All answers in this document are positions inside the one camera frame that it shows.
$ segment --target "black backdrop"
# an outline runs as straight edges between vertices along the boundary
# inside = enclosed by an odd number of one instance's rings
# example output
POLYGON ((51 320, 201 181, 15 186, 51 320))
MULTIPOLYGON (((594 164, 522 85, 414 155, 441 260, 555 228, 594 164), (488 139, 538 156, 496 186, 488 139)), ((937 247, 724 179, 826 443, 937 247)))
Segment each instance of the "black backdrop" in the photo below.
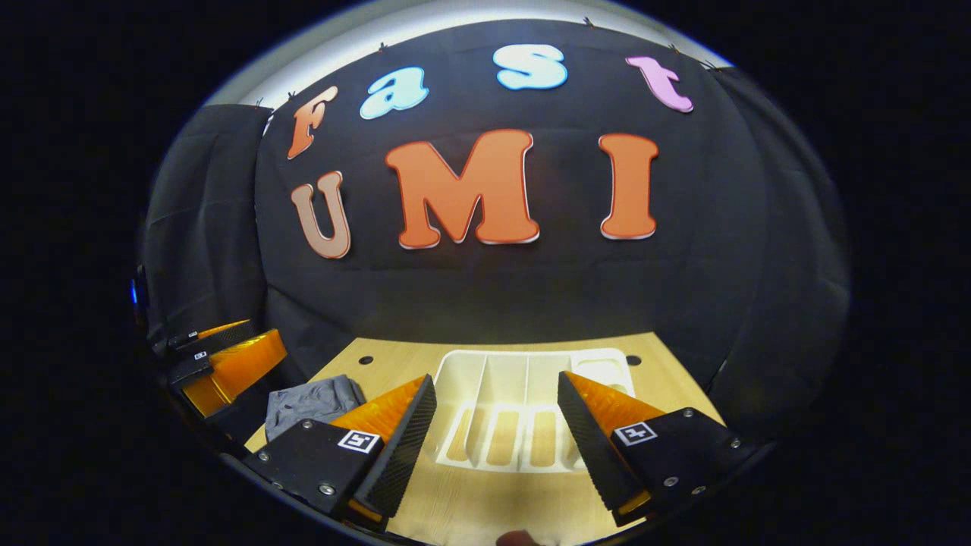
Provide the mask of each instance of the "black backdrop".
MULTIPOLYGON (((785 116, 737 71, 709 72, 665 46, 576 23, 464 25, 335 71, 274 113, 254 199, 268 324, 308 377, 354 337, 535 343, 655 331, 703 386, 725 363, 712 397, 731 426, 776 436, 819 387, 848 301, 833 185, 785 116), (502 87, 492 53, 512 43, 560 49, 567 81, 502 87), (679 75, 690 114, 654 99, 624 61, 643 55, 679 75), (368 86, 413 65, 428 96, 362 119, 368 86), (288 159, 294 112, 332 85, 339 94, 313 145, 288 159), (493 246, 470 235, 456 245, 443 236, 433 249, 403 250, 400 191, 385 155, 427 140, 461 172, 476 139, 500 128, 533 136, 524 169, 539 239, 493 246), (647 240, 600 234, 612 174, 597 143, 614 132, 660 149, 651 183, 658 228, 647 240), (343 174, 352 233, 340 259, 311 250, 289 198, 331 170, 343 174)), ((315 209, 329 232, 323 199, 315 209)))
MULTIPOLYGON (((31 7, 24 55, 8 60, 28 115, 13 126, 17 158, 33 160, 20 172, 40 182, 15 185, 14 199, 31 211, 23 230, 49 237, 12 243, 23 278, 45 288, 15 294, 38 322, 15 324, 14 364, 37 376, 9 398, 27 432, 10 451, 10 521, 29 542, 336 542, 203 453, 132 365, 121 325, 128 241, 172 136, 235 70, 324 13, 31 7)), ((949 93, 960 46, 948 14, 877 8, 652 7, 743 67, 807 133, 848 211, 855 283, 847 339, 797 437, 645 543, 957 543, 953 368, 968 293, 953 257, 966 191, 949 93)))

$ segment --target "wooden table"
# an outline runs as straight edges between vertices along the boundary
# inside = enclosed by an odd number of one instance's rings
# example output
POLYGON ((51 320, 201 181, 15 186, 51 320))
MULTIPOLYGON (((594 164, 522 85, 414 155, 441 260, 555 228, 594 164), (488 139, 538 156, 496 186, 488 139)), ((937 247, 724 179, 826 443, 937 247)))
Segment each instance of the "wooden table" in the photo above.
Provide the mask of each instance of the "wooden table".
MULTIPOLYGON (((576 351, 616 348, 636 355, 630 366, 636 397, 666 412, 694 407, 724 424, 715 406, 653 333, 527 345, 448 345, 357 338, 311 381, 346 374, 373 399, 418 376, 435 377, 452 350, 576 351), (374 360, 362 365, 361 357, 374 360)), ((266 445, 261 427, 246 443, 266 445)), ((543 545, 572 546, 633 527, 618 528, 585 471, 502 473, 438 464, 422 449, 397 515, 387 530, 442 546, 491 546, 506 531, 526 529, 543 545)))

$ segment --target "folded gray towel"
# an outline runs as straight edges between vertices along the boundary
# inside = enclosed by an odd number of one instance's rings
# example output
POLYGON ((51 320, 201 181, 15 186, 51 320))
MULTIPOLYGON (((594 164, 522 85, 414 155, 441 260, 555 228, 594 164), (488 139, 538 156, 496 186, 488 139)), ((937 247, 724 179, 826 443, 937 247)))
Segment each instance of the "folded gray towel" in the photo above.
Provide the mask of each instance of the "folded gray towel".
POLYGON ((364 403, 360 387, 346 375, 270 392, 266 441, 272 442, 304 419, 330 423, 364 403))

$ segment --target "white utensil tray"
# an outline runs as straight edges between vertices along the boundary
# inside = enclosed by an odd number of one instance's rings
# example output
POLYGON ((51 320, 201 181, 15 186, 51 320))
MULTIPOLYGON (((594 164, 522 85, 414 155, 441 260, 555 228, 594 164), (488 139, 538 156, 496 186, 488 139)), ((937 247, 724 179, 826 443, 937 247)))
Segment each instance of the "white utensil tray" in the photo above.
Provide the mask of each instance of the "white utensil tray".
POLYGON ((617 349, 452 351, 435 376, 438 408, 426 453, 440 464, 491 472, 585 470, 556 405, 564 370, 634 396, 617 349))

